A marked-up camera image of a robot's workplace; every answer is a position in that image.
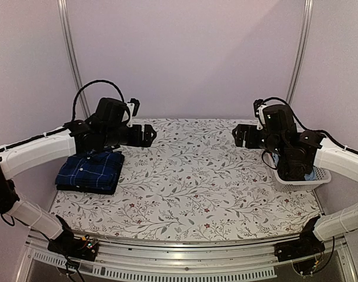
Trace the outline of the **black pinstriped long sleeve shirt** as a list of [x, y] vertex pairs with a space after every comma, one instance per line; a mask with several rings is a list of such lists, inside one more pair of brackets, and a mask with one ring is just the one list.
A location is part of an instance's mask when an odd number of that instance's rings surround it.
[[302, 174], [309, 174], [313, 169], [313, 166], [307, 159], [307, 154], [304, 149], [295, 147], [284, 148], [280, 152], [279, 157], [282, 157], [283, 162], [291, 169], [294, 169], [294, 171], [296, 171], [297, 167], [301, 166], [302, 168], [300, 170], [302, 171]]

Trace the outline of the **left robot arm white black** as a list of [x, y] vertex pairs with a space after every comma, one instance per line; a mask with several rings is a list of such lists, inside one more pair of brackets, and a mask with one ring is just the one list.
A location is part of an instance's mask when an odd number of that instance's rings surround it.
[[66, 255], [78, 250], [70, 227], [35, 203], [17, 194], [12, 179], [33, 167], [63, 157], [107, 147], [149, 147], [157, 136], [151, 125], [133, 123], [139, 101], [125, 103], [102, 98], [86, 120], [72, 119], [63, 126], [11, 145], [0, 146], [0, 214], [7, 214], [55, 240]]

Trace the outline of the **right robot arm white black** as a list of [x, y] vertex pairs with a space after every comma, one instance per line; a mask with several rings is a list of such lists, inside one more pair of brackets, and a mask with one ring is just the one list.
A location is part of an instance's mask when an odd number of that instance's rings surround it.
[[287, 104], [267, 105], [259, 99], [253, 107], [257, 124], [237, 125], [232, 130], [235, 145], [277, 155], [274, 170], [281, 179], [302, 181], [318, 167], [358, 182], [357, 151], [341, 145], [325, 130], [303, 127]]

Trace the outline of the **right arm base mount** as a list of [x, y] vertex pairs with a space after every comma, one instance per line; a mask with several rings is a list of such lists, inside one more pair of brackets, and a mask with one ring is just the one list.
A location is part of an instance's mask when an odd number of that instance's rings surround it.
[[313, 233], [320, 216], [310, 219], [299, 234], [299, 238], [291, 241], [276, 243], [274, 255], [279, 262], [299, 259], [325, 251], [324, 243]]

